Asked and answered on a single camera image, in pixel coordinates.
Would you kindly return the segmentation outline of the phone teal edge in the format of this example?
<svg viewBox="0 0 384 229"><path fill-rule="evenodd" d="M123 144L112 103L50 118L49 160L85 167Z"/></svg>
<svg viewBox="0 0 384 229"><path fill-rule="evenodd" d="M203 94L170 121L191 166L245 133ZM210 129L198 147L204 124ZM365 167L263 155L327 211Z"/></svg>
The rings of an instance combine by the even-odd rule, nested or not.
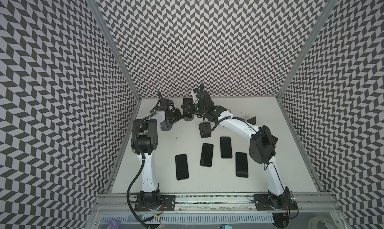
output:
<svg viewBox="0 0 384 229"><path fill-rule="evenodd" d="M184 97L183 98L183 104L181 105L181 108L183 110L183 117L189 117L191 115L193 115L193 105L194 105L194 101L192 98L187 98L187 97Z"/></svg>

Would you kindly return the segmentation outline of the aluminium rail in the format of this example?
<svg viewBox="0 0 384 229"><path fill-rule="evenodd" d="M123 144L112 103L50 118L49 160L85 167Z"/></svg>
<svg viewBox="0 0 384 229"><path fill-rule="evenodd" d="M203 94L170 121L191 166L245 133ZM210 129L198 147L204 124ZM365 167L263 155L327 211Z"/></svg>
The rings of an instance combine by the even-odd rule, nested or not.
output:
<svg viewBox="0 0 384 229"><path fill-rule="evenodd" d="M166 213L283 213L287 210L274 210L260 202L253 201L255 193L174 193L175 199L167 201ZM301 192L293 193L298 208L293 212L303 213L339 213L338 205L332 193ZM130 212L125 194L99 195L91 214L126 214Z"/></svg>

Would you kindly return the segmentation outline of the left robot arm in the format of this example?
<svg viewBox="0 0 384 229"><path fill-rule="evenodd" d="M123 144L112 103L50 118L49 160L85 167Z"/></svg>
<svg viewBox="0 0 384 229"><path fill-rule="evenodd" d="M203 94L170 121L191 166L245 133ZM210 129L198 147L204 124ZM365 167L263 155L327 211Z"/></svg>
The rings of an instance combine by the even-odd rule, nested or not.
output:
<svg viewBox="0 0 384 229"><path fill-rule="evenodd" d="M174 102L164 98L158 91L158 101L150 114L142 119L135 119L133 122L131 147L140 161L140 168L133 180L128 186L126 200L134 218L146 229L156 229L158 225L148 225L135 212L132 204L145 207L148 210L160 210L160 213L152 216L160 216L165 208L165 201L161 198L160 184L157 181L155 160L155 151L159 144L158 127L161 131L170 131L173 124L182 118L179 109L175 108ZM139 177L142 177L142 188L136 195L136 200L130 200L131 189Z"/></svg>

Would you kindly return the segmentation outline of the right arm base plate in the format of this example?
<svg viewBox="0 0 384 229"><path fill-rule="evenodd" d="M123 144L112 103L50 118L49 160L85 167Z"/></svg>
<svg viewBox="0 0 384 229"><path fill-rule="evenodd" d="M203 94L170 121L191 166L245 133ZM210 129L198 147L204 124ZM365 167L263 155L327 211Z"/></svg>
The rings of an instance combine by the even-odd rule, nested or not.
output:
<svg viewBox="0 0 384 229"><path fill-rule="evenodd" d="M276 197L269 194L254 194L250 196L250 201L255 204L257 211L295 211L298 205L293 198L286 196Z"/></svg>

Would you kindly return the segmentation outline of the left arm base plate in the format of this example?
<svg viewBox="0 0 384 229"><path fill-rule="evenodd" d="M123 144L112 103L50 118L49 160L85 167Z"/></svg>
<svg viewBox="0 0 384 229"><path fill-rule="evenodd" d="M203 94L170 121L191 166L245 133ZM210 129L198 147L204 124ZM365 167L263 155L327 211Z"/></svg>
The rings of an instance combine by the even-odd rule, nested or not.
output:
<svg viewBox="0 0 384 229"><path fill-rule="evenodd" d="M157 199L145 199L139 196L135 203L135 212L159 212L161 209L165 212L173 212L176 205L175 195L161 195Z"/></svg>

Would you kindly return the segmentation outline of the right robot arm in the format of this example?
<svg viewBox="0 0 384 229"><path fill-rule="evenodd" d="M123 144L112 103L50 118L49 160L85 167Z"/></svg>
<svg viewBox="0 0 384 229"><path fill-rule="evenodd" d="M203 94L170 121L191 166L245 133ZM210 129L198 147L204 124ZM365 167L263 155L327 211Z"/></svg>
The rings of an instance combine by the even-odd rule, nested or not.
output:
<svg viewBox="0 0 384 229"><path fill-rule="evenodd" d="M227 128L243 137L249 143L249 156L258 164L264 165L264 174L268 185L268 199L275 210L289 209L293 203L289 188L283 183L277 167L277 138L267 126L258 127L245 119L234 116L230 110L215 105L204 84L193 89L193 106L190 109L203 119L202 126L213 132L218 126Z"/></svg>

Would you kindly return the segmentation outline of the grey round stand back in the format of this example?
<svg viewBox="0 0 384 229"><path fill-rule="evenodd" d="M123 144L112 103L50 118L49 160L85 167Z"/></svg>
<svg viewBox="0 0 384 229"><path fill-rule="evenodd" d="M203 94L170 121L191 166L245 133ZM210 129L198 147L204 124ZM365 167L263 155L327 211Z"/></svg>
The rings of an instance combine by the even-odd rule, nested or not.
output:
<svg viewBox="0 0 384 229"><path fill-rule="evenodd" d="M194 120L194 115L191 115L191 116L187 116L187 117L184 117L184 121L192 121L192 120Z"/></svg>

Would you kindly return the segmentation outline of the black folding stand right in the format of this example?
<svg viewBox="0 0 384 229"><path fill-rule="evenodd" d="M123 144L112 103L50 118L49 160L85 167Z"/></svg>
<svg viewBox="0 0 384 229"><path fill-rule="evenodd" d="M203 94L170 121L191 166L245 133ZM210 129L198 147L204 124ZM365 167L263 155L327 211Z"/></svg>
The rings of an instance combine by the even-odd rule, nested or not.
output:
<svg viewBox="0 0 384 229"><path fill-rule="evenodd" d="M256 123L257 123L257 117L254 116L254 117L248 119L248 120L247 120L247 123L249 123L249 124L251 124L251 125L256 125Z"/></svg>

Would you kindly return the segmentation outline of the back left black stand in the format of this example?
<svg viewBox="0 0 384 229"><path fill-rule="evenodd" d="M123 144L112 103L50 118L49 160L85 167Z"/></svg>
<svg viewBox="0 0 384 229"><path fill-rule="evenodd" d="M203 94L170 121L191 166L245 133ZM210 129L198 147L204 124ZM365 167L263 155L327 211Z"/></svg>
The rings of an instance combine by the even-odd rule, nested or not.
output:
<svg viewBox="0 0 384 229"><path fill-rule="evenodd" d="M160 123L161 131L170 131L172 129L173 124L170 123L169 120L165 120Z"/></svg>

